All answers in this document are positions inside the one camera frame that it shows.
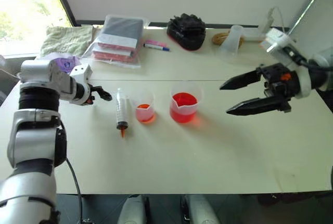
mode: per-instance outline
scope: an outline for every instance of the syringe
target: syringe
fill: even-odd
[[[117,95],[117,129],[121,131],[121,137],[125,135],[125,129],[128,128],[126,95],[118,88]]]

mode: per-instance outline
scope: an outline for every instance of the dark floor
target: dark floor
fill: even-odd
[[[127,195],[89,195],[83,200],[83,217],[95,224],[116,224]],[[332,224],[333,197],[263,207],[255,195],[206,195],[221,224]],[[152,223],[181,224],[179,195],[149,195]],[[57,195],[60,224],[76,224],[75,195]]]

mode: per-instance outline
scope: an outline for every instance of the white table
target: white table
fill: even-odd
[[[179,47],[170,46],[172,52],[167,54],[173,56],[169,60],[177,60],[179,66],[185,67],[184,60],[188,61],[191,53],[184,51],[184,56]],[[160,60],[168,58],[158,50],[144,52],[144,58],[152,63],[153,56]],[[145,63],[151,68],[146,75],[121,73],[110,65],[92,64],[95,73],[91,82],[105,90],[151,88],[156,95],[157,117],[151,125],[143,125],[131,114],[130,127],[125,139],[121,139],[116,129],[115,101],[97,99],[89,107],[61,102],[59,111],[68,134],[68,157],[82,193],[269,193],[330,189],[333,115],[317,92],[302,100],[293,99],[292,112],[288,114],[275,111],[244,117],[229,115],[225,110],[236,103],[264,97],[263,82],[235,91],[219,91],[224,79],[253,67],[218,60],[219,69],[202,69],[206,60],[217,65],[213,61],[217,57],[197,54],[193,58],[197,61],[185,74],[174,73],[179,66],[167,65],[165,60],[165,66],[157,66],[156,62],[155,69],[151,63]],[[169,115],[169,89],[174,80],[182,79],[196,80],[204,91],[199,113],[189,124],[178,124]],[[1,118],[6,119],[0,125],[1,178],[12,171],[6,149],[18,97],[16,86],[0,108]],[[66,164],[56,169],[56,178],[58,193],[76,193]]]

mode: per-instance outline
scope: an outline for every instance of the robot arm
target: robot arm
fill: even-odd
[[[112,99],[102,87],[87,83],[91,74],[87,64],[76,66],[70,75],[53,61],[22,64],[19,110],[14,113],[7,150],[14,172],[0,191],[1,223],[58,223],[54,167],[67,156],[66,133],[59,128],[59,99],[93,104],[92,91]]]
[[[312,89],[331,89],[332,57],[315,56],[307,61],[295,42],[283,32],[271,29],[261,46],[273,55],[279,63],[268,67],[258,67],[226,81],[221,90],[234,90],[266,79],[266,98],[254,98],[243,101],[229,110],[233,115],[253,115],[267,111],[290,112],[288,101],[292,97],[307,97]]]

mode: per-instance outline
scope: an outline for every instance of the green towel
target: green towel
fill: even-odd
[[[46,40],[41,48],[41,57],[51,52],[67,52],[79,57],[92,42],[93,26],[47,28],[46,34]]]

